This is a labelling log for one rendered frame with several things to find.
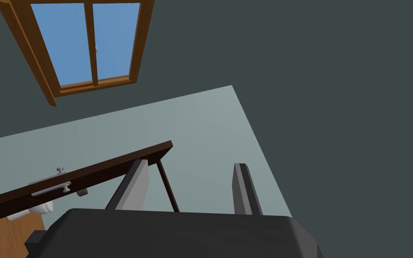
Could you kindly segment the dark brown wooden table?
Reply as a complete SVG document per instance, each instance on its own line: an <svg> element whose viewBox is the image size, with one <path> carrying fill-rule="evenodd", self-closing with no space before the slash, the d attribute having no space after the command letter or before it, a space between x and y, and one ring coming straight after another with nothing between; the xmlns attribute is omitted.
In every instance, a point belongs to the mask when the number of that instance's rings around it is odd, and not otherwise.
<svg viewBox="0 0 413 258"><path fill-rule="evenodd" d="M159 162L172 147L173 143L166 141L2 193L0 194L0 219L123 176L137 159L145 159L151 166Z"/></svg>

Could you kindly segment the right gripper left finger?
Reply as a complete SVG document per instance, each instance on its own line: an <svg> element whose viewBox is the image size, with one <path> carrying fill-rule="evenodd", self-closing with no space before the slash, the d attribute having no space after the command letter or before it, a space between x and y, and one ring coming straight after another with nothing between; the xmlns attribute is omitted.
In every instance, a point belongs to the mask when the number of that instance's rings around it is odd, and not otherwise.
<svg viewBox="0 0 413 258"><path fill-rule="evenodd" d="M143 208L149 182L148 161L137 159L114 192L106 209L140 211Z"/></svg>

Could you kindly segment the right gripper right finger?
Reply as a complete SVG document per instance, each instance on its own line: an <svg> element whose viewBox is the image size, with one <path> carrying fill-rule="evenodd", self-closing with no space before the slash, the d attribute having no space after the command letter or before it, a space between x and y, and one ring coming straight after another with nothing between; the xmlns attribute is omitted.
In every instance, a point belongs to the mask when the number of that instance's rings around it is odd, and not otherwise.
<svg viewBox="0 0 413 258"><path fill-rule="evenodd" d="M263 215L249 168L245 163L234 164L232 197L235 214Z"/></svg>

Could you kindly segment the wooden framed window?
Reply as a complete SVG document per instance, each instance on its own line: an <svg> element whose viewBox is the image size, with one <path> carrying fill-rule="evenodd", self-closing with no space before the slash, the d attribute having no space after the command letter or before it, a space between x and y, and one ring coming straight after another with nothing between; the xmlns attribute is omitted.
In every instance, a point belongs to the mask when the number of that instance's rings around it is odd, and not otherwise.
<svg viewBox="0 0 413 258"><path fill-rule="evenodd" d="M0 0L47 102L138 80L155 0Z"/></svg>

